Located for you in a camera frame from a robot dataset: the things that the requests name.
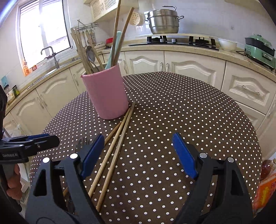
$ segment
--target finger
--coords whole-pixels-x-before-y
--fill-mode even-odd
[[[19,165],[18,165],[18,164],[15,164],[15,165],[14,165],[14,172],[15,172],[16,174],[20,174],[20,168],[19,168]]]
[[[21,187],[10,188],[7,190],[7,195],[12,197],[15,200],[20,200],[22,198]]]
[[[7,180],[7,183],[8,183],[9,188],[16,188],[19,185],[21,185],[21,183],[20,183],[20,174],[19,175],[17,175],[17,174],[13,175],[10,179]]]

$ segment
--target blue gripper pad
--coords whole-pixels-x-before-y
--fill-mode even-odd
[[[30,135],[28,136],[28,140],[32,140],[32,139],[35,139],[35,138],[43,138],[43,137],[47,137],[47,136],[50,136],[48,133],[46,134],[40,134],[40,135]]]
[[[82,148],[82,150],[87,150],[87,147],[90,148],[89,152],[87,153],[86,157],[82,161],[82,171],[80,176],[85,179],[86,177],[90,176],[94,166],[104,149],[104,137],[103,135],[99,135],[97,139],[93,141],[93,145],[86,145]]]
[[[183,141],[179,133],[175,133],[172,136],[173,147],[180,159],[180,162],[185,170],[185,173],[191,178],[195,179],[198,176],[198,172],[195,169],[195,159],[189,152],[185,142]]]

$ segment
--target chopstick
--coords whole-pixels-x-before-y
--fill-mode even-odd
[[[130,111],[130,109],[128,109],[128,111],[126,112],[126,115],[125,115],[123,121],[121,122],[120,127],[119,127],[119,129],[118,129],[118,131],[117,131],[117,133],[116,133],[116,135],[115,135],[115,137],[114,137],[111,145],[109,146],[109,149],[108,149],[108,151],[107,151],[107,153],[106,153],[106,155],[105,155],[105,157],[103,159],[103,162],[102,162],[102,164],[101,164],[101,166],[100,166],[100,168],[99,168],[99,170],[97,172],[97,175],[96,175],[96,177],[95,177],[95,179],[94,179],[94,181],[93,181],[93,183],[92,183],[92,185],[90,187],[90,190],[88,192],[88,195],[89,195],[90,198],[91,198],[91,196],[93,195],[93,193],[94,193],[94,191],[96,189],[96,186],[97,186],[97,184],[98,184],[98,182],[99,182],[99,180],[100,180],[100,178],[102,176],[104,168],[105,168],[105,166],[106,166],[106,164],[107,164],[107,162],[109,160],[109,157],[110,157],[110,155],[111,155],[111,153],[112,153],[112,151],[114,149],[114,146],[115,146],[115,144],[116,144],[116,142],[117,142],[117,140],[118,140],[118,138],[120,136],[120,133],[121,133],[121,131],[122,131],[123,127],[124,127],[124,124],[126,122],[126,119],[128,117],[129,111]]]
[[[100,68],[101,68],[101,70],[103,71],[103,70],[104,70],[104,66],[103,66],[103,64],[102,64],[102,61],[101,61],[101,59],[100,59],[100,57],[99,57],[97,51],[95,50],[95,47],[94,47],[94,45],[93,45],[93,40],[92,40],[91,36],[89,36],[89,33],[88,33],[87,30],[86,30],[86,36],[87,36],[87,38],[88,38],[89,45],[91,46],[91,49],[92,49],[93,53],[95,54],[95,56],[96,56],[96,58],[97,58],[97,60],[98,60],[98,62],[99,62],[99,64],[100,64]]]
[[[77,40],[78,40],[79,45],[80,45],[80,52],[83,55],[84,63],[86,64],[86,66],[88,68],[89,74],[92,74],[93,71],[91,70],[91,67],[89,66],[90,62],[87,59],[86,52],[84,50],[84,47],[83,47],[83,44],[82,44],[82,41],[81,41],[81,35],[80,35],[80,33],[78,31],[76,31],[76,37],[77,37]]]
[[[104,145],[106,145],[108,142],[109,142],[109,140],[113,137],[113,135],[115,134],[115,132],[118,130],[118,128],[120,127],[120,125],[121,125],[121,122],[112,130],[112,132],[110,132],[110,134],[106,137],[106,139],[104,140]],[[68,187],[67,188],[65,188],[65,190],[63,191],[63,197],[65,197],[67,194],[68,194],[68,192],[69,192],[69,189],[68,189]]]
[[[110,60],[111,60],[111,67],[114,64],[115,44],[116,44],[116,38],[117,38],[117,29],[118,29],[120,8],[121,8],[121,0],[118,1],[118,7],[117,7],[117,11],[116,11],[116,18],[115,18],[115,26],[114,26],[114,31],[113,31],[113,42],[112,42],[111,58],[110,58]]]
[[[76,33],[75,33],[75,30],[74,28],[71,28],[71,36],[75,42],[75,45],[77,47],[77,50],[78,50],[78,54],[79,56],[81,57],[81,60],[82,60],[82,63],[83,63],[83,66],[84,66],[84,69],[86,71],[86,74],[89,74],[90,73],[90,70],[89,70],[89,67],[88,67],[88,64],[85,63],[85,60],[83,58],[83,54],[82,54],[82,51],[81,51],[81,47],[79,45],[79,42],[78,42],[78,39],[77,39],[77,36],[76,36]]]
[[[118,43],[118,47],[117,47],[117,51],[116,51],[116,54],[115,54],[115,57],[114,57],[114,61],[112,61],[113,63],[111,64],[111,66],[115,66],[118,63],[119,55],[120,55],[121,48],[122,48],[122,45],[123,45],[123,42],[124,42],[124,36],[126,34],[126,29],[128,27],[128,23],[129,23],[129,21],[131,19],[133,11],[134,11],[134,8],[132,7],[130,9],[129,13],[128,13],[128,17],[126,19],[126,23],[124,24],[124,28],[123,28],[123,31],[122,31],[122,35],[121,35],[120,41]]]
[[[118,145],[117,145],[117,147],[116,147],[116,150],[115,150],[115,153],[114,153],[114,156],[113,156],[111,165],[110,165],[110,167],[109,167],[109,171],[108,171],[108,173],[107,173],[105,182],[104,182],[104,184],[103,184],[104,186],[103,186],[103,188],[102,188],[102,192],[101,192],[101,195],[100,195],[100,197],[99,197],[99,200],[98,200],[98,203],[97,203],[97,206],[96,206],[96,209],[97,209],[98,212],[99,212],[100,209],[101,209],[102,203],[103,203],[104,198],[105,198],[105,194],[106,194],[106,192],[107,192],[107,188],[108,188],[109,183],[110,183],[110,181],[111,181],[112,174],[113,174],[113,172],[114,172],[114,169],[115,169],[115,166],[116,166],[116,162],[117,162],[117,159],[118,159],[118,157],[119,157],[119,153],[120,153],[120,150],[121,150],[121,147],[122,147],[124,138],[125,138],[126,131],[127,131],[127,129],[128,129],[128,125],[129,125],[130,119],[131,119],[131,117],[132,117],[132,113],[133,113],[134,107],[135,107],[135,101],[132,103],[130,112],[129,112],[129,114],[128,114],[128,118],[127,118],[126,123],[125,123],[125,125],[124,125],[124,129],[123,129],[123,131],[122,131],[122,134],[121,134],[121,137],[120,137],[120,139],[119,139]]]

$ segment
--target round table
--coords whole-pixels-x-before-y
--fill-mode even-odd
[[[172,146],[175,132],[212,158],[233,157],[253,201],[262,155],[254,127],[233,99],[213,86],[179,74],[154,72],[124,76],[123,80],[129,101],[136,101],[136,107],[100,211],[106,223],[173,222],[194,187]],[[101,119],[83,92],[45,128],[44,133],[60,138],[60,146],[34,156],[31,179],[44,157],[61,160],[74,151],[78,139],[93,139],[99,133],[106,137],[122,119]],[[87,191],[110,143],[84,182]],[[92,196],[95,206],[112,156]],[[212,203],[215,187],[213,177],[204,213]]]

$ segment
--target utensil rack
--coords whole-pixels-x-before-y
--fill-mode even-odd
[[[98,27],[98,23],[88,23],[88,24],[83,24],[80,20],[78,20],[78,26],[75,26],[75,30],[77,31],[85,31],[85,30],[91,30],[95,27]]]

